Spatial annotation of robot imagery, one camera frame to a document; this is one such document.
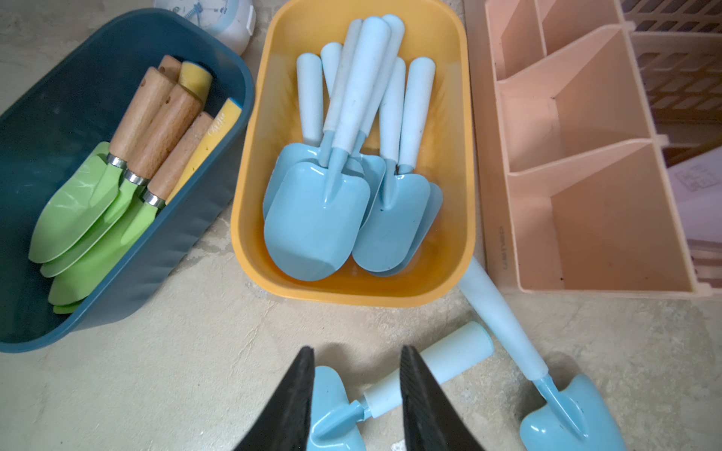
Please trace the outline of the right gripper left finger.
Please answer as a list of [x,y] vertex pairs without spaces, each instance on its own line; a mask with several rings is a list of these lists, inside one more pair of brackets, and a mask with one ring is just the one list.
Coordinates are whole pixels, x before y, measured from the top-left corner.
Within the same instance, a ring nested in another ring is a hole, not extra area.
[[314,378],[314,349],[304,346],[255,424],[234,450],[306,450]]

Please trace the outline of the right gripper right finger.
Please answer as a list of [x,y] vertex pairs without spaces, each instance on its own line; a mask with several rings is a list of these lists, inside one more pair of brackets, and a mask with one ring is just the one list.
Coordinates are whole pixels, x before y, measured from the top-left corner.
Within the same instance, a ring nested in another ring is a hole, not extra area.
[[400,393],[407,450],[484,450],[411,345],[400,353]]

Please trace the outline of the green shovel wooden handle hidden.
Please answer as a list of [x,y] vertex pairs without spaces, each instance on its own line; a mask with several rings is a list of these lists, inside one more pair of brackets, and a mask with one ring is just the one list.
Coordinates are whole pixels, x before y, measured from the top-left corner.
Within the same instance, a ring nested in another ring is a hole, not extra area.
[[201,113],[152,178],[142,197],[131,206],[103,238],[52,283],[48,301],[56,314],[71,314],[118,264],[167,204],[201,139],[214,118]]

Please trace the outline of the dark teal storage box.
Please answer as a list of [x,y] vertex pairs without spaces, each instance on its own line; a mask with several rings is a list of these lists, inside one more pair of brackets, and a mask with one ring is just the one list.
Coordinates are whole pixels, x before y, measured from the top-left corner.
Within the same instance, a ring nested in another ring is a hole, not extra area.
[[[51,282],[28,257],[52,195],[111,137],[144,72],[163,56],[212,73],[206,103],[242,114],[150,228],[71,315],[49,304]],[[1,117],[1,350],[28,353],[76,330],[121,321],[144,306],[233,199],[254,110],[246,62],[206,31],[164,9],[138,9],[102,26]]]

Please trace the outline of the green shovel yellow handle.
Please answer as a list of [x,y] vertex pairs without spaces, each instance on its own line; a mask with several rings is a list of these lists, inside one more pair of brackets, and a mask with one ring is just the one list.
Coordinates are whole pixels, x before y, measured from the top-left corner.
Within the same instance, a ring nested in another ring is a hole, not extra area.
[[188,60],[182,62],[178,84],[198,97],[203,104],[208,99],[212,80],[212,73],[201,65]]

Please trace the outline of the blue shovel diagonal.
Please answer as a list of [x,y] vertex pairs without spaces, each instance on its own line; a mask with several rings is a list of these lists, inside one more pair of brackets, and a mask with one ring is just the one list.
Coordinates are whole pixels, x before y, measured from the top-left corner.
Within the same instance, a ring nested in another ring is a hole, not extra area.
[[344,45],[338,55],[334,83],[329,88],[330,103],[326,113],[325,124],[323,124],[323,140],[319,150],[319,163],[321,167],[327,168],[331,156],[333,138],[340,120],[343,97],[348,81],[353,53],[358,43],[363,20],[356,19],[349,25]]

